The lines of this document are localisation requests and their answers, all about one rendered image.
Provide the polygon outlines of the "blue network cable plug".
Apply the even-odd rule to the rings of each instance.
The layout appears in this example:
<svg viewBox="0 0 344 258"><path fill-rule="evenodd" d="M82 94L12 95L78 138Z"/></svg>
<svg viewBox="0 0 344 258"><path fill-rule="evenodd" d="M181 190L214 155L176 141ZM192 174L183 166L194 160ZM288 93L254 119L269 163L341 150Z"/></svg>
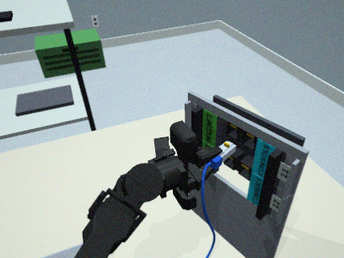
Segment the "blue network cable plug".
<svg viewBox="0 0 344 258"><path fill-rule="evenodd" d="M202 171L202 184L201 184L201 197L202 197L202 209L205 215L205 219L207 221L207 224L209 226L209 228L212 231L212 245L210 250L208 251L207 255L205 258L208 258L208 256L210 255L212 248L214 246L215 243L215 233L214 230L212 228L212 225L209 222L209 219L207 217L207 211L206 211L206 207L205 207L205 200L204 200L204 181L205 181L205 173L207 171L207 168L210 166L213 169L217 169L220 165L222 165L222 162L224 160L226 160L231 154L233 154L235 152L236 149L236 145L234 145L231 142L226 141L225 143L223 143L219 148L221 148L223 151L214 159L212 159L211 161L209 161L203 171Z"/></svg>

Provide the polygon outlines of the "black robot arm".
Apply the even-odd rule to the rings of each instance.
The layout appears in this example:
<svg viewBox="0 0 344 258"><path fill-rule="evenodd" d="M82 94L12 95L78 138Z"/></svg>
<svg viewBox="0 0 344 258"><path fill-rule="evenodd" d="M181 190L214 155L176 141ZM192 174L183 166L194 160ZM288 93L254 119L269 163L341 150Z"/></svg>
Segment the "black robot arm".
<svg viewBox="0 0 344 258"><path fill-rule="evenodd" d="M169 137L153 140L155 163L175 155L174 149L170 149ZM121 242L127 242L147 216L140 209L142 204L159 196L163 186L164 178L160 170L152 164L142 163L121 175L113 189L109 187L107 191L102 190L89 208L89 222L83 230L83 245L74 258L108 258L113 254Z"/></svg>

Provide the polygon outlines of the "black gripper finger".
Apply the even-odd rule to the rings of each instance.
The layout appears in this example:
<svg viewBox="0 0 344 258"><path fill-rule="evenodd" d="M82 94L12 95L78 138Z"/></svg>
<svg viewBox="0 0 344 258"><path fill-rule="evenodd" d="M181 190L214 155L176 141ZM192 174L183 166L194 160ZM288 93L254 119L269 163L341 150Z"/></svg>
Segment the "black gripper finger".
<svg viewBox="0 0 344 258"><path fill-rule="evenodd" d="M221 148L198 147L194 163L200 169L203 165L216 158L222 151Z"/></svg>
<svg viewBox="0 0 344 258"><path fill-rule="evenodd" d="M203 165L200 169L196 166L196 164L188 164L188 170L192 174L192 176L196 180L196 190L199 191L202 184L202 171L204 169L205 165ZM207 168L207 171L205 173L205 181L208 178L208 176L214 171L213 168L210 166ZM205 182L204 181L204 182Z"/></svg>

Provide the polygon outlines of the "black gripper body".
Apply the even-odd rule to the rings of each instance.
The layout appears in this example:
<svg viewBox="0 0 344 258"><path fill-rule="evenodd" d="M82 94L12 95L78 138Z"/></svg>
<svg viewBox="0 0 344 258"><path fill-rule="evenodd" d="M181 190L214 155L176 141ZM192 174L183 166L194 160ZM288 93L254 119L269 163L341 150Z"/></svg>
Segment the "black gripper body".
<svg viewBox="0 0 344 258"><path fill-rule="evenodd" d="M195 162L198 139L183 121L173 123L169 133L170 143L178 156L172 155L157 163L150 159L148 163L156 166L164 178L163 190L159 194L161 198L167 197L166 191L173 189L173 195L182 209L191 210L196 207L196 197L189 196L188 193L196 189L196 180L188 170L188 163Z"/></svg>

